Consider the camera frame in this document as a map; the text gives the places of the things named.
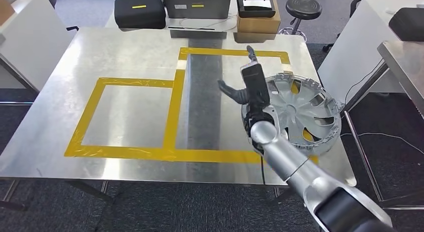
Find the stainless steel tabletop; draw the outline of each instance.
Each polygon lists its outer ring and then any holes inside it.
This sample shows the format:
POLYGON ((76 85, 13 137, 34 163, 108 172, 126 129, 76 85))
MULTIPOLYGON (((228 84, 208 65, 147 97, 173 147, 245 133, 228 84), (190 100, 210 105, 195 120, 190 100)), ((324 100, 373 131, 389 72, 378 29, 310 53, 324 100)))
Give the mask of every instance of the stainless steel tabletop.
MULTIPOLYGON (((300 36, 81 28, 0 156, 0 177, 262 184, 240 105, 217 87, 244 86, 248 44, 266 76, 318 81, 300 36)), ((340 138, 319 165, 356 184, 340 138)), ((286 185, 268 166, 265 183, 286 185)))
POLYGON ((378 47, 415 106, 424 111, 424 42, 384 41, 378 47))

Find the yellow tape square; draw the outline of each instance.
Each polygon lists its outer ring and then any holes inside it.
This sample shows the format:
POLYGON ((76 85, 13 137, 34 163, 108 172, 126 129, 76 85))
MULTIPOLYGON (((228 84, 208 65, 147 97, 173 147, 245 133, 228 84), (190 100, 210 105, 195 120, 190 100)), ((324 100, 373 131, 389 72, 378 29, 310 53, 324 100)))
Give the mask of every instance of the yellow tape square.
MULTIPOLYGON (((182 47, 178 55, 179 66, 175 71, 174 80, 100 77, 94 86, 64 155, 69 157, 125 158, 176 162, 260 163, 260 157, 254 151, 175 148, 186 72, 182 65, 185 65, 186 62, 184 61, 187 60, 189 54, 247 56, 248 52, 246 50, 182 47), (162 148, 82 145, 84 135, 106 85, 172 88, 162 148)), ((284 51, 256 51, 256 55, 279 57, 282 64, 290 65, 289 55, 284 51)))

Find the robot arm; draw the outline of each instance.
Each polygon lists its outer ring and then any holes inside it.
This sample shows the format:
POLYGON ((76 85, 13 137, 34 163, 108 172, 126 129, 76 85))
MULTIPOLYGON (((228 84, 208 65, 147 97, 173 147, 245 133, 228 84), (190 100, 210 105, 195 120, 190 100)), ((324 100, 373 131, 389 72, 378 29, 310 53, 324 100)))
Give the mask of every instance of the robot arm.
POLYGON ((264 160, 303 199, 324 231, 394 231, 390 217, 376 203, 324 172, 278 133, 273 124, 256 122, 250 134, 262 147, 264 160))
POLYGON ((276 174, 303 199, 326 232, 393 232, 390 217, 364 193, 336 180, 310 161, 281 133, 273 113, 262 66, 247 46, 251 63, 241 67, 246 89, 234 90, 219 81, 220 90, 242 110, 244 128, 255 150, 276 174))

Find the white cable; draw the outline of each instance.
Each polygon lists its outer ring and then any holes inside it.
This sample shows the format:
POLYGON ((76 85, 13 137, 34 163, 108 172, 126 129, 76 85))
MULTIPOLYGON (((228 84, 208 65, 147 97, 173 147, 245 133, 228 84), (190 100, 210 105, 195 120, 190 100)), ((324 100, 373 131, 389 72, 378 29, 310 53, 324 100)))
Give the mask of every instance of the white cable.
MULTIPOLYGON (((340 136, 342 137, 342 136, 345 136, 345 135, 352 135, 352 133, 344 133, 344 134, 341 134, 340 136)), ((424 155, 424 152, 422 150, 418 149, 416 146, 414 146, 413 144, 409 143, 404 138, 399 137, 399 136, 392 136, 392 135, 388 135, 388 134, 384 134, 384 133, 372 133, 372 132, 365 132, 365 133, 359 134, 358 136, 363 136, 363 135, 382 135, 382 136, 398 138, 398 139, 403 140, 403 142, 407 143, 408 145, 410 145, 411 147, 413 147, 414 149, 416 149, 417 151, 421 152, 421 154, 424 155)))
MULTIPOLYGON (((183 26, 183 21, 185 21, 186 19, 189 19, 189 18, 183 18, 181 21, 179 21, 178 22, 178 25, 180 25, 182 28, 184 28, 184 29, 192 29, 192 30, 198 30, 198 29, 202 29, 202 28, 206 28, 206 27, 210 27, 210 26, 214 26, 214 25, 218 25, 218 24, 220 24, 220 23, 223 23, 223 22, 226 22, 226 21, 228 21, 228 20, 230 20, 231 18, 233 18, 233 17, 235 17, 235 16, 237 16, 237 15, 231 15, 231 16, 228 16, 224 21, 219 21, 219 22, 215 22, 215 23, 213 23, 213 24, 210 24, 210 25, 207 25, 207 26, 201 26, 201 27, 195 27, 195 28, 192 28, 192 27, 184 27, 183 26)), ((237 23, 235 24, 235 26, 233 26, 232 28, 230 28, 230 29, 227 29, 227 30, 225 30, 225 31, 229 31, 229 30, 231 30, 231 29, 233 29, 233 28, 235 28, 237 26, 237 23)))

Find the chair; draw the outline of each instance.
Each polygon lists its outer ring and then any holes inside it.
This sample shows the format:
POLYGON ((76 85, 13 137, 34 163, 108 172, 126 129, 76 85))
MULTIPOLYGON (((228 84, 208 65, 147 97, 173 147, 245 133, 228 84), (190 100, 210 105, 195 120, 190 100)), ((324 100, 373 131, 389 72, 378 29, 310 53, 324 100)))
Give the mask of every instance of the chair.
POLYGON ((298 29, 299 25, 302 20, 313 20, 318 18, 321 15, 323 8, 316 0, 287 0, 285 9, 290 15, 294 16, 294 19, 290 22, 290 25, 294 24, 294 27, 285 27, 278 33, 286 35, 300 35, 306 42, 307 37, 298 29))

